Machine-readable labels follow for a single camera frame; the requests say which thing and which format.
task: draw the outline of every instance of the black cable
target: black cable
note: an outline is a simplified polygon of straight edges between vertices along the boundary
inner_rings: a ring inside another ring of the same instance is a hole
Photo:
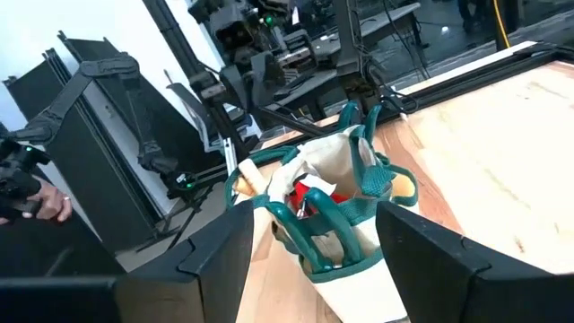
[[[293,93],[293,91],[299,89],[305,82],[306,81],[302,81],[302,82],[299,82],[299,84],[295,84],[295,86],[290,87],[289,88],[289,94],[291,94],[291,93]]]
[[[375,19],[375,18],[369,18],[369,19],[367,19],[367,20],[362,21],[361,24],[360,24],[360,26],[362,26],[365,22],[376,22],[376,21],[377,21],[377,19]]]
[[[414,59],[413,52],[412,52],[411,49],[409,48],[409,46],[408,46],[408,44],[406,43],[406,41],[404,41],[403,36],[402,36],[401,33],[399,32],[398,28],[397,28],[396,25],[395,25],[395,22],[393,21],[393,19],[392,19],[392,17],[391,17],[391,13],[388,11],[387,0],[383,0],[382,3],[383,3],[383,8],[385,9],[385,13],[387,14],[388,21],[390,22],[391,26],[392,26],[393,29],[395,30],[396,36],[398,36],[398,38],[401,40],[401,43],[403,43],[404,49],[406,49],[406,51],[409,53],[409,56],[411,57],[411,60],[413,61],[414,67],[418,69],[417,64],[415,63],[415,59]],[[422,75],[423,75],[424,77],[426,77],[426,78],[431,78],[431,75],[429,74],[429,71],[427,71],[426,67],[424,66],[424,64],[422,63],[421,60],[420,60],[420,62],[421,62],[421,67],[422,67],[422,70],[421,70]]]
[[[201,204],[205,201],[205,199],[209,196],[209,194],[213,191],[213,185],[211,185],[210,187],[208,187],[205,192],[203,192],[203,194],[196,198],[194,196],[194,201],[186,204],[185,208],[188,209],[189,206],[192,207],[192,211],[191,214],[187,216],[186,221],[183,223],[183,225],[178,229],[178,232],[176,233],[176,236],[173,237],[173,239],[171,240],[168,248],[166,249],[172,249],[173,247],[175,247],[178,244],[179,239],[181,239],[181,236],[183,235],[183,233],[186,231],[187,227],[189,226],[189,224],[191,223],[191,221],[196,217],[196,215],[201,212]]]
[[[206,69],[206,70],[208,70],[208,71],[210,71],[210,72],[212,72],[212,73],[214,73],[214,74],[219,75],[219,72],[215,71],[215,70],[214,70],[212,67],[210,67],[208,64],[205,64],[204,62],[202,62],[202,61],[200,61],[200,60],[197,60],[197,61],[199,62],[199,65],[201,65],[204,69]]]
[[[399,111],[403,112],[404,114],[411,114],[416,112],[419,109],[419,101],[417,101],[415,98],[413,98],[411,95],[409,94],[402,94],[401,92],[397,92],[395,90],[393,90],[390,86],[388,85],[383,85],[387,88],[387,90],[391,93],[393,93],[394,95],[396,95],[399,98],[405,98],[408,99],[410,102],[414,103],[414,107],[412,109],[404,109],[403,107],[397,107],[395,106],[395,108],[397,108]]]
[[[350,11],[353,12],[353,13],[357,16],[357,17],[356,17],[357,20],[360,19],[359,11],[357,10],[357,8],[350,8]],[[376,66],[376,67],[378,67],[378,68],[380,69],[381,73],[384,73],[385,68],[383,67],[383,65],[380,64],[380,62],[379,62],[378,60],[376,60],[376,59],[369,53],[369,51],[367,50],[367,48],[366,48],[363,44],[361,44],[360,46],[355,45],[354,47],[355,47],[355,49],[359,50],[359,52],[360,52],[359,54],[361,55],[361,58],[366,58],[365,63],[364,63],[364,66],[362,67],[361,70],[364,70],[365,65],[368,64],[368,62],[371,62],[374,66]]]
[[[393,6],[393,9],[398,9],[399,6],[393,0],[388,0],[388,2]],[[421,26],[421,23],[419,22],[419,19],[415,15],[413,15],[413,18],[414,18],[414,21],[416,22],[417,31],[419,33],[421,33],[422,26]]]
[[[282,104],[279,103],[279,102],[274,102],[274,103],[272,103],[272,104],[275,104],[277,107],[279,107],[279,109],[283,109],[284,111],[286,111],[287,113],[289,113],[289,114],[293,117],[293,119],[295,119],[295,121],[298,121],[297,117],[295,117],[295,114],[293,113],[293,111],[292,111],[291,109],[285,107],[284,105],[282,105]],[[302,117],[302,118],[305,118],[306,120],[310,121],[311,123],[314,123],[313,119],[311,119],[311,118],[305,116],[305,115],[302,114],[302,113],[301,113],[301,117]]]

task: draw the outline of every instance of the green bag handle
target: green bag handle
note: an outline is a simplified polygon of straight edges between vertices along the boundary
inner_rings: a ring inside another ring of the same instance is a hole
[[[359,141],[364,139],[365,126],[355,128],[349,134],[349,144],[351,146],[352,170],[355,183],[365,196],[380,197],[385,191],[395,174],[388,170],[381,162],[375,165],[365,165],[359,153]]]
[[[310,188],[304,198],[317,208],[318,212],[313,216],[324,218],[335,231],[344,251],[343,266],[362,261],[365,255],[362,252],[361,244],[352,231],[351,224],[344,217],[335,201],[318,188]]]
[[[345,103],[343,109],[339,113],[339,122],[337,124],[337,130],[341,131],[349,127],[352,123],[352,117],[359,108],[357,107],[357,103],[354,101],[349,101]]]
[[[373,136],[377,131],[377,118],[380,111],[383,109],[383,106],[378,104],[374,106],[370,111],[367,117],[365,118],[365,133],[364,138],[367,139],[369,144],[373,143]]]
[[[311,233],[307,226],[297,219],[297,216],[287,205],[281,202],[269,202],[266,208],[289,233],[300,254],[308,260],[313,273],[321,273],[333,269],[333,262],[319,251],[317,245],[311,239]]]
[[[293,159],[297,153],[298,149],[296,147],[284,146],[275,149],[264,149],[262,151],[255,152],[249,156],[249,158],[255,163],[267,162],[276,158],[283,158],[281,164]],[[231,175],[225,180],[225,187],[223,189],[223,194],[225,198],[225,205],[228,208],[232,208],[235,203],[235,198],[233,197],[233,185],[238,180],[241,175],[239,168],[235,169]]]
[[[414,185],[414,193],[412,196],[393,196],[391,202],[404,206],[416,205],[416,203],[419,201],[419,185],[416,181],[416,177],[414,176],[414,174],[412,174],[407,169],[392,164],[391,161],[388,159],[388,157],[386,157],[382,153],[375,152],[375,155],[377,156],[378,160],[381,162],[383,166],[387,167],[390,171],[396,174],[405,175],[408,179],[411,180],[411,182]]]

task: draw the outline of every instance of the office chair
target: office chair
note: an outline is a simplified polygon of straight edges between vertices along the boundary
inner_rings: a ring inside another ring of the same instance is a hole
[[[204,143],[204,151],[206,153],[220,151],[223,148],[222,137],[217,131],[204,105],[182,83],[170,84],[168,85],[168,89],[176,93],[186,106],[187,113],[189,113],[189,116],[193,120],[199,137]],[[235,109],[229,114],[231,122],[235,125],[241,139],[245,140],[245,138],[249,136],[260,135],[258,129],[250,128],[250,126],[255,124],[251,115],[241,109]]]

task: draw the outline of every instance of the wooden table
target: wooden table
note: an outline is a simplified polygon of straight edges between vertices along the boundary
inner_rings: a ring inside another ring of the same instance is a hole
[[[533,44],[519,44],[401,92],[443,82]],[[564,202],[572,199],[574,181],[573,85],[574,66],[551,63],[419,111],[407,121],[387,123],[373,144],[414,173],[421,215],[549,272],[571,272],[574,205]],[[276,167],[261,171],[269,176]],[[267,234],[252,258],[237,321],[338,318]]]

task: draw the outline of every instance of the red object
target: red object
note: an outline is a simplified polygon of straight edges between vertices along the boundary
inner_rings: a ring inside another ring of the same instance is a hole
[[[294,188],[294,190],[291,192],[291,194],[289,196],[289,200],[291,202],[291,205],[293,205],[293,207],[295,207],[297,210],[299,210],[301,208],[301,204],[303,202],[303,197],[305,196],[305,194],[307,194],[307,192],[309,192],[309,188],[307,186],[301,184],[300,181],[295,182],[293,185],[293,188]],[[347,197],[347,196],[342,196],[342,195],[336,194],[336,193],[331,194],[331,198],[337,204],[342,203],[342,202],[349,199],[349,197]],[[308,208],[308,210],[306,210],[307,216],[310,216],[317,211],[317,209],[310,206],[309,204],[306,205],[306,208]]]

